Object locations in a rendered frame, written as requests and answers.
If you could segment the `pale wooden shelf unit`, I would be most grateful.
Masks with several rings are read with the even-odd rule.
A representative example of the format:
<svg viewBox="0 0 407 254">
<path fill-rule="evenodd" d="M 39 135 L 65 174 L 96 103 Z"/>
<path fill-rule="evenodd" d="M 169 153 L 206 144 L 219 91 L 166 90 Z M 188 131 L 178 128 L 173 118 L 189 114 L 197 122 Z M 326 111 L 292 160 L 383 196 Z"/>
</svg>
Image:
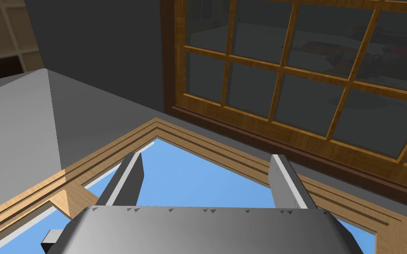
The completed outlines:
<svg viewBox="0 0 407 254">
<path fill-rule="evenodd" d="M 0 78 L 44 68 L 24 0 L 0 0 Z"/>
</svg>

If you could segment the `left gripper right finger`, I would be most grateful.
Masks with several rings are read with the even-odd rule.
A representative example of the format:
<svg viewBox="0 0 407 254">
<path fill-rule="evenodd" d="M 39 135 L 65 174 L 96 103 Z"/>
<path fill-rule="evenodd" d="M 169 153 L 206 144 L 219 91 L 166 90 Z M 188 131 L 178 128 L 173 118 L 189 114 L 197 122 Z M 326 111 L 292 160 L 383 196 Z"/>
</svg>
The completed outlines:
<svg viewBox="0 0 407 254">
<path fill-rule="evenodd" d="M 273 154 L 268 181 L 278 209 L 317 209 L 317 206 L 289 160 L 283 154 Z"/>
</svg>

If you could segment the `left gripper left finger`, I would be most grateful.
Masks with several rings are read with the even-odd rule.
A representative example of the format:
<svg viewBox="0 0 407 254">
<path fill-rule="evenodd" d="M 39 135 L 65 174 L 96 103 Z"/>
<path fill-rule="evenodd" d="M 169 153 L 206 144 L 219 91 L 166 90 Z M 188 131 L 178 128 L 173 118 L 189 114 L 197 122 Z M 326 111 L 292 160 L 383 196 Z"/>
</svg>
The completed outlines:
<svg viewBox="0 0 407 254">
<path fill-rule="evenodd" d="M 118 166 L 96 205 L 135 206 L 143 179 L 141 153 L 129 153 Z"/>
</svg>

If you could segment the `wooden glass-paned door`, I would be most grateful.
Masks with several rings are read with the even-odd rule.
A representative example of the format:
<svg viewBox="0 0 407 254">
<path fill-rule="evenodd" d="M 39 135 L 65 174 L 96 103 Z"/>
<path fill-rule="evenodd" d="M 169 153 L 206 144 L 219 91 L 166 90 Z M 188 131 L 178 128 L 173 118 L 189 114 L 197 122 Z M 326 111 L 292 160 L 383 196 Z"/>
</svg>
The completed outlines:
<svg viewBox="0 0 407 254">
<path fill-rule="evenodd" d="M 165 112 L 407 205 L 407 0 L 159 0 Z"/>
</svg>

